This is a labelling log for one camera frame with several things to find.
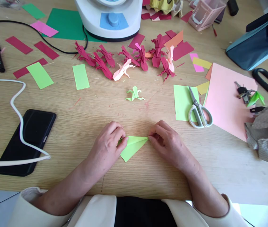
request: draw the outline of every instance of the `white appliance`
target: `white appliance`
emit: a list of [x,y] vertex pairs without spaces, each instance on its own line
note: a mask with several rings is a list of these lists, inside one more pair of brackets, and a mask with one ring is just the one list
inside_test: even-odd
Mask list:
[[75,0],[85,29],[97,39],[120,42],[140,29],[142,0]]

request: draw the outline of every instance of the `scissor blade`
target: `scissor blade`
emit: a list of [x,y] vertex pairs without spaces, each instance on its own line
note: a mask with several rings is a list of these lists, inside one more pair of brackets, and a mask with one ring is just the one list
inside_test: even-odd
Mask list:
[[196,98],[195,98],[195,96],[194,96],[194,93],[193,93],[193,91],[191,90],[191,87],[190,87],[190,86],[188,86],[188,88],[190,89],[191,99],[193,100],[193,103],[196,105],[196,103],[198,103],[198,102],[197,102],[197,100],[196,100]]

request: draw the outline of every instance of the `scissors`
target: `scissors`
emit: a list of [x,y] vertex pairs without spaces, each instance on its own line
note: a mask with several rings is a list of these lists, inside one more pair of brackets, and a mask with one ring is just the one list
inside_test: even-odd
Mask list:
[[[191,90],[191,87],[188,86],[188,88],[190,89],[191,99],[193,100],[193,105],[191,106],[191,109],[188,112],[188,121],[190,122],[190,124],[194,128],[206,128],[206,127],[212,126],[213,117],[212,117],[211,113],[208,111],[207,108],[205,108],[204,106],[202,106],[200,103],[197,102],[197,100],[195,99],[195,96],[193,94],[193,91]],[[198,125],[195,125],[191,120],[192,111],[194,111]],[[207,115],[209,117],[209,123],[207,123],[203,111],[205,111],[207,113]]]

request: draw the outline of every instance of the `black phone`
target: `black phone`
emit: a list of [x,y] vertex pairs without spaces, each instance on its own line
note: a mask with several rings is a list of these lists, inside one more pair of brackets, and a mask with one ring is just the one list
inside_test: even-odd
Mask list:
[[[27,143],[42,149],[45,145],[55,118],[55,113],[33,109],[27,110],[23,116],[24,140]],[[39,151],[24,145],[21,142],[19,124],[3,155],[1,156],[0,161],[33,159],[38,158],[39,156]],[[25,177],[33,172],[35,166],[36,162],[17,166],[0,166],[0,174]]]

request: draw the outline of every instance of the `white cable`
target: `white cable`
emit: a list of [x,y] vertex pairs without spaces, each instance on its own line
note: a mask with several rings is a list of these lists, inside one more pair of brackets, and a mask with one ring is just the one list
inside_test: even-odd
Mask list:
[[23,87],[19,90],[19,92],[17,92],[11,99],[10,101],[10,105],[12,106],[12,108],[14,109],[14,111],[17,113],[18,117],[20,118],[20,140],[23,144],[29,146],[29,147],[32,147],[36,150],[38,150],[39,152],[45,154],[45,156],[43,157],[39,157],[39,158],[34,158],[34,159],[26,159],[26,160],[17,160],[17,161],[0,161],[0,166],[15,166],[15,165],[22,165],[22,164],[28,164],[28,163],[33,163],[33,162],[38,162],[38,161],[41,161],[41,160],[44,160],[44,159],[50,159],[51,156],[45,152],[44,150],[32,145],[32,144],[29,144],[27,143],[24,138],[23,138],[23,128],[24,128],[24,120],[23,120],[23,117],[22,115],[20,114],[20,112],[18,111],[18,109],[15,107],[14,105],[14,100],[15,98],[23,92],[23,90],[25,89],[26,87],[26,83],[25,82],[22,82],[22,81],[17,81],[17,80],[7,80],[7,79],[0,79],[0,81],[8,81],[8,82],[16,82],[16,83],[21,83],[23,84]]

